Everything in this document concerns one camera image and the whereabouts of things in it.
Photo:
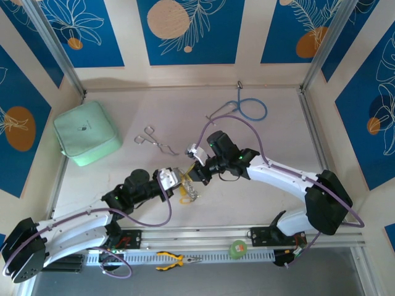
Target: gray floor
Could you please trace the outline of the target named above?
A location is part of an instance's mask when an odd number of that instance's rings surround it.
[[[195,264],[158,272],[135,266],[119,280],[99,267],[81,274],[41,273],[34,296],[283,296],[364,295],[348,249],[314,249],[289,270],[272,263]]]

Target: blue cable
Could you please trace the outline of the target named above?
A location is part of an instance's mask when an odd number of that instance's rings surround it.
[[[266,107],[265,103],[263,103],[261,100],[255,99],[254,97],[248,97],[247,99],[243,99],[243,100],[242,100],[242,99],[240,98],[240,90],[241,90],[241,88],[242,88],[242,87],[241,87],[240,84],[239,84],[238,89],[237,89],[237,102],[236,102],[236,101],[229,101],[229,102],[227,102],[225,105],[227,105],[227,104],[235,104],[235,105],[237,106],[237,108],[233,109],[232,112],[239,111],[240,114],[241,114],[244,118],[246,118],[246,119],[248,119],[248,120],[250,120],[250,121],[261,121],[261,120],[265,119],[266,116],[267,116],[267,107]],[[260,118],[251,118],[250,116],[247,116],[247,115],[241,110],[241,103],[247,102],[247,101],[258,102],[260,105],[264,106],[264,108],[265,108],[265,115],[262,116],[262,117],[260,117]]]

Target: beige circle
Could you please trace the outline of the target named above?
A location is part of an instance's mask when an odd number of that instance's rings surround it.
[[[185,46],[184,47],[184,51],[189,54],[190,52],[192,52],[192,47],[191,46]]]
[[[290,5],[294,0],[279,0],[282,6]]]
[[[155,36],[173,39],[183,35],[189,28],[188,13],[174,0],[160,0],[147,15],[148,26]]]
[[[18,5],[18,6],[22,6],[22,0],[10,0],[12,3]]]

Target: white cable tray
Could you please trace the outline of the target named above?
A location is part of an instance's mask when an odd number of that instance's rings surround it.
[[[181,252],[176,255],[184,255],[185,257],[199,257],[202,259],[200,263],[249,263],[249,262],[274,262],[275,256],[273,250],[251,250],[245,256],[238,260],[230,258],[228,251],[215,252]],[[124,259],[130,265],[161,265],[176,262],[169,256],[158,256],[156,252],[127,252],[123,254]],[[121,265],[120,262],[114,262],[116,259],[107,261],[108,265]],[[99,254],[90,253],[86,256],[87,266],[99,265]]]

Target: orange circle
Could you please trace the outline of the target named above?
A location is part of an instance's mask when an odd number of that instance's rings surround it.
[[[303,59],[314,57],[326,31],[328,31],[327,27],[319,27],[303,35],[297,42],[296,54]]]
[[[380,121],[376,117],[372,117],[368,121],[368,132],[372,135],[378,134],[380,131]]]
[[[75,49],[76,51],[79,51],[82,48],[82,42],[79,39],[76,39],[74,37],[71,37],[68,41],[67,44],[72,48]]]
[[[33,115],[25,107],[13,107],[4,119],[8,143],[18,151],[26,152],[36,138],[36,123]]]

